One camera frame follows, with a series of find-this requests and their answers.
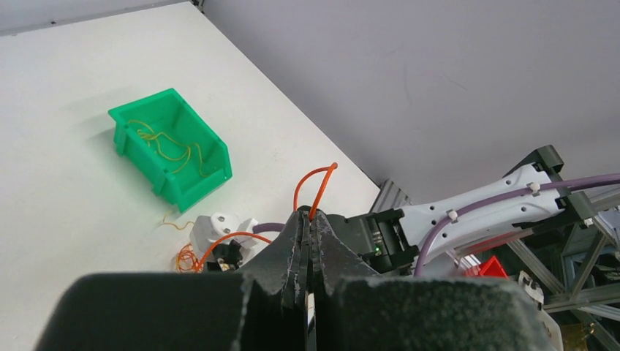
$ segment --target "yellow wire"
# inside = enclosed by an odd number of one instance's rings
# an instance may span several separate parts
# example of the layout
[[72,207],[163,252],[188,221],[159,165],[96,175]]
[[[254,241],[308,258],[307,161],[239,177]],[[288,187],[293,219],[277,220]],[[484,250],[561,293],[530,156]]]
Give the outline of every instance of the yellow wire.
[[[143,139],[144,141],[146,141],[147,146],[151,147],[151,141],[154,141],[157,144],[157,152],[159,153],[159,155],[165,159],[167,159],[168,161],[181,161],[183,158],[185,158],[185,162],[183,162],[183,164],[177,168],[176,170],[173,171],[173,173],[178,173],[181,170],[183,170],[185,168],[185,166],[187,166],[189,160],[192,158],[192,148],[190,146],[184,145],[182,143],[179,143],[178,141],[172,139],[168,134],[166,134],[165,132],[159,132],[155,134],[155,131],[153,130],[153,128],[151,128],[151,126],[149,126],[147,123],[143,122],[143,121],[138,121],[137,119],[132,119],[127,121],[127,123],[137,123],[137,124],[141,124],[143,126],[145,126],[146,128],[148,128],[149,131],[151,131],[151,133],[146,133],[143,132],[141,129],[137,130],[137,134],[138,136]],[[159,142],[159,137],[163,136],[166,137],[168,140],[170,140],[171,142],[175,143],[178,146],[184,147],[185,148],[185,152],[178,158],[174,158],[174,157],[170,157],[166,154],[164,154],[164,152],[162,151],[162,144]],[[211,174],[204,174],[203,173],[203,153],[202,150],[200,148],[200,145],[198,145],[198,143],[193,143],[192,145],[195,145],[196,148],[198,149],[198,172],[200,173],[200,175],[203,178],[209,177]]]
[[168,215],[171,214],[172,211],[168,211],[166,212],[166,214],[164,215],[164,219],[162,219],[162,223],[163,224],[167,224],[167,225],[172,225],[174,228],[176,228],[176,230],[183,230],[185,229],[188,225],[194,225],[194,222],[192,221],[188,221],[183,227],[179,227],[178,225],[172,223],[172,222],[166,222],[166,218],[168,218]]

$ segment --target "tabletop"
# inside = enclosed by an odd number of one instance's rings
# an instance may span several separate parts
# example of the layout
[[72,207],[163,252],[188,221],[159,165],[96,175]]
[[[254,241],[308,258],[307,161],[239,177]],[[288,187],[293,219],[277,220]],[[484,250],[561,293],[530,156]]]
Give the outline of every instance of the tabletop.
[[173,207],[115,152],[112,107],[175,88],[228,145],[232,179],[173,215],[180,224],[216,211],[284,222],[299,179],[332,162],[323,211],[362,214],[378,193],[189,2],[0,37],[0,86],[4,350],[32,348],[78,277],[171,271],[189,242],[189,229],[161,225]]

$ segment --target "green plastic bin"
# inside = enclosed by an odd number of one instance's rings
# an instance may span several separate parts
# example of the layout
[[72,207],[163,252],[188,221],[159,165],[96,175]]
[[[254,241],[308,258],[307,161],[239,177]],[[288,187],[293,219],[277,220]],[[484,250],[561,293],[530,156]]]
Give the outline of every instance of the green plastic bin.
[[[116,121],[114,143],[118,154],[129,157],[153,184],[153,193],[178,205],[180,212],[233,176],[228,147],[176,90],[162,91],[108,113]],[[186,147],[159,135],[160,152],[156,141],[144,140],[138,131],[143,135],[163,132],[175,142],[190,146],[186,165],[181,167],[185,158],[171,161],[162,156],[178,159]],[[202,164],[195,143],[200,146]]]

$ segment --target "coiled orange wire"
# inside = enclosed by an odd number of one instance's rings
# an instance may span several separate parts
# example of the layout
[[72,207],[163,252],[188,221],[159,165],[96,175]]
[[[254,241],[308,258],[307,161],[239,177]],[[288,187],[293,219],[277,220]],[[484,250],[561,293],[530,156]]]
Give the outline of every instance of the coiled orange wire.
[[[328,185],[329,179],[331,177],[331,174],[333,173],[333,171],[338,168],[338,164],[337,163],[332,163],[329,167],[321,167],[321,168],[317,168],[316,170],[311,171],[310,173],[306,174],[297,184],[297,187],[295,188],[295,194],[293,195],[293,200],[292,200],[292,207],[293,207],[293,211],[297,211],[298,209],[298,198],[299,198],[299,191],[301,190],[301,186],[303,185],[303,183],[305,181],[308,180],[308,178],[312,177],[313,175],[317,174],[317,173],[321,173],[321,172],[326,172],[325,173],[325,177],[323,177],[323,182],[321,183],[321,187],[319,188],[319,191],[317,193],[317,196],[314,198],[314,202],[312,203],[312,207],[310,208],[310,212],[308,213],[308,218],[310,218],[310,220],[312,220],[314,218],[314,215],[317,212],[317,209],[319,207],[319,203],[321,201],[321,198],[323,197],[323,193],[325,192],[325,188]],[[169,224],[174,226],[177,230],[181,230],[184,229],[189,223],[194,224],[194,222],[188,222],[186,223],[182,228],[180,228],[179,226],[177,226],[176,224],[170,223],[170,222],[166,222],[166,216],[164,217],[164,224]],[[194,254],[194,250],[192,249],[192,244],[187,244],[185,246],[183,246],[183,248],[180,250],[180,252],[177,254],[176,257],[176,269],[179,272],[195,272],[195,273],[199,273],[203,270],[205,262],[207,260],[207,257],[209,257],[209,255],[211,254],[211,252],[213,251],[213,249],[215,249],[216,246],[218,246],[222,241],[225,241],[227,239],[236,237],[236,236],[240,236],[240,235],[244,235],[244,236],[251,236],[253,238],[262,240],[264,242],[266,242],[267,244],[271,244],[271,240],[262,237],[261,235],[258,234],[254,234],[254,233],[248,233],[248,232],[236,232],[236,233],[230,233],[228,235],[224,235],[222,236],[220,239],[218,239],[217,241],[215,241],[213,244],[211,244],[211,246],[209,246],[209,249],[207,250],[207,252],[205,252],[205,254],[203,255],[203,257],[198,260],[196,258],[196,255]]]

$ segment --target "orange cord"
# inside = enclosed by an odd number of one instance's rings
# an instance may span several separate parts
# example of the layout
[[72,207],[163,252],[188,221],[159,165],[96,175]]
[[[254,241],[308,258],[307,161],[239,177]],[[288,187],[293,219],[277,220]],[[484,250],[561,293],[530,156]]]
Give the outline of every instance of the orange cord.
[[327,172],[327,174],[325,174],[325,177],[323,178],[323,182],[321,183],[321,187],[319,188],[319,192],[317,193],[317,196],[314,198],[314,203],[312,204],[312,208],[311,208],[310,213],[309,213],[309,218],[310,219],[314,218],[314,215],[317,212],[317,208],[319,207],[319,201],[321,201],[321,197],[323,196],[323,192],[325,192],[325,187],[328,185],[328,181],[329,181],[329,178],[331,177],[331,173],[336,168],[338,168],[338,164],[334,162],[329,167],[317,168],[316,170],[313,170],[310,173],[306,174],[299,181],[299,183],[297,184],[297,187],[295,188],[295,194],[293,195],[293,198],[292,198],[292,210],[293,211],[297,211],[297,209],[299,208],[299,206],[298,206],[299,191],[300,191],[301,186],[303,185],[303,183],[305,181],[307,181],[308,178],[312,177],[313,175],[315,175],[317,173]]
[[[266,242],[267,244],[271,244],[271,240],[264,238],[258,234],[254,234],[254,233],[248,233],[248,232],[236,232],[236,233],[230,233],[228,235],[224,235],[221,238],[217,239],[213,244],[211,244],[211,246],[209,246],[209,249],[207,250],[207,252],[205,252],[205,254],[203,255],[203,258],[198,261],[198,259],[196,258],[196,255],[194,255],[194,252],[191,249],[191,244],[187,244],[185,246],[183,246],[183,248],[180,250],[180,252],[177,254],[176,256],[176,269],[179,272],[188,272],[188,271],[194,271],[196,273],[199,273],[203,270],[203,266],[205,265],[205,262],[207,260],[207,258],[209,257],[209,255],[211,254],[211,252],[213,251],[213,249],[215,249],[215,246],[218,246],[219,244],[222,243],[222,241],[226,240],[226,239],[230,239],[233,238],[235,236],[251,236],[253,238],[256,239],[260,239],[264,242]],[[191,265],[189,268],[183,268],[181,267],[181,261],[187,261],[189,260],[191,262]]]

